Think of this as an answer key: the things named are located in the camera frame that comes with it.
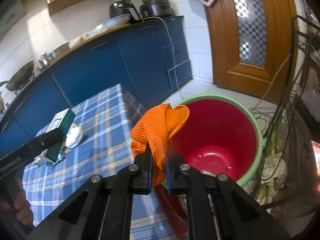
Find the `table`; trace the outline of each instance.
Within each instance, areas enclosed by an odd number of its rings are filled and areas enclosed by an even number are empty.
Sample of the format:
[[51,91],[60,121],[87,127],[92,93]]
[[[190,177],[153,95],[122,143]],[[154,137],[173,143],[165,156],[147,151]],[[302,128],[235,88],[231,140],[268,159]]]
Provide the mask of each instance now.
[[[84,130],[80,145],[65,150],[56,166],[26,166],[23,185],[38,225],[94,174],[116,174],[133,163],[130,129],[144,113],[142,105],[120,84],[72,108]],[[176,239],[154,190],[134,195],[130,239]]]

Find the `drawer handle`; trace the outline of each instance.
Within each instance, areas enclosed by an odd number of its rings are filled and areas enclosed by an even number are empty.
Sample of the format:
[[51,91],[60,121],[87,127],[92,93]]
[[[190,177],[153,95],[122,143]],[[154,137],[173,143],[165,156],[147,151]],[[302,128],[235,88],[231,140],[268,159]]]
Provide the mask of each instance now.
[[139,31],[142,31],[142,30],[145,30],[145,29],[149,29],[149,28],[153,28],[154,25],[150,25],[150,26],[147,26],[147,27],[143,27],[143,28],[140,28]]
[[103,45],[105,45],[105,44],[108,44],[108,43],[111,42],[111,41],[112,41],[112,40],[105,41],[105,42],[103,42],[103,43],[101,43],[101,44],[93,47],[92,49],[97,49],[97,48],[99,48],[99,47],[101,47],[101,46],[103,46]]
[[1,132],[3,132],[3,131],[7,128],[9,122],[11,121],[11,119],[12,119],[12,116],[11,116],[10,119],[7,121],[7,123],[4,125],[4,127],[2,128],[2,131],[1,131]]
[[27,101],[27,99],[28,99],[28,97],[26,97],[26,98],[20,103],[20,105],[18,105],[18,107],[16,108],[16,110],[14,111],[14,113],[16,113],[16,112],[19,110],[19,108],[25,103],[25,101]]

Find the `door frame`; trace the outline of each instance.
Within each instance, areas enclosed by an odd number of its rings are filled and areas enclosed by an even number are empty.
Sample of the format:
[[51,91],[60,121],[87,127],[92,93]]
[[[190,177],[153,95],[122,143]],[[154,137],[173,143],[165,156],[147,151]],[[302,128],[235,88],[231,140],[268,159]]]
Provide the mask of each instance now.
[[[205,8],[212,50],[213,83],[215,85],[262,97],[274,74],[290,53],[291,17],[296,15],[294,0],[263,1],[268,43],[265,68],[239,62],[239,32],[234,0],[215,0],[210,7]],[[294,68],[296,59],[297,53],[294,55]],[[274,85],[266,97],[267,100],[274,103],[279,101],[288,65],[289,61],[286,62],[275,79]]]

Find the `green bucket rim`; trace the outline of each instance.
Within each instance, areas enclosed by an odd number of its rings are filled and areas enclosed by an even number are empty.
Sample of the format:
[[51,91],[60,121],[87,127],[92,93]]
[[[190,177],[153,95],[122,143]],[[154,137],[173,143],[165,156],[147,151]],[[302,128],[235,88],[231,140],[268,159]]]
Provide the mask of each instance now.
[[252,179],[254,173],[256,172],[256,170],[258,169],[259,163],[261,161],[261,157],[262,157],[262,148],[264,145],[264,141],[263,141],[263,137],[262,137],[262,133],[260,131],[260,128],[258,126],[258,123],[255,119],[255,117],[251,114],[251,112],[244,107],[241,103],[239,103],[238,101],[224,96],[224,95],[219,95],[219,94],[202,94],[202,95],[197,95],[197,96],[192,96],[189,97],[183,101],[181,101],[178,105],[187,105],[191,102],[194,101],[199,101],[202,99],[218,99],[218,100],[222,100],[225,102],[228,102],[234,106],[236,106],[237,108],[239,108],[240,110],[243,111],[243,113],[249,118],[249,120],[251,121],[255,133],[256,133],[256,138],[257,138],[257,150],[256,150],[256,156],[251,164],[251,167],[247,170],[247,172],[240,178],[237,180],[237,184],[241,187],[243,187],[250,179]]

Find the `screw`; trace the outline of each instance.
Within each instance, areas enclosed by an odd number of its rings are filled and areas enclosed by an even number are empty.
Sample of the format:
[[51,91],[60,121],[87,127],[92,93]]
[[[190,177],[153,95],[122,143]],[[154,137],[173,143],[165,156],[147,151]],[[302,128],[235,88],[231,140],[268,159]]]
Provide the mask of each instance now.
[[182,171],[188,171],[190,169],[190,166],[188,164],[181,164],[180,165],[180,170]]
[[136,165],[136,164],[131,164],[131,165],[129,166],[129,170],[130,170],[130,171],[137,171],[138,169],[139,169],[139,166]]
[[224,174],[224,173],[221,173],[221,174],[218,175],[218,179],[221,180],[221,181],[227,181],[228,180],[228,175]]
[[91,177],[91,181],[92,181],[93,183],[99,182],[100,180],[101,180],[101,177],[100,177],[99,175],[93,175],[93,176]]

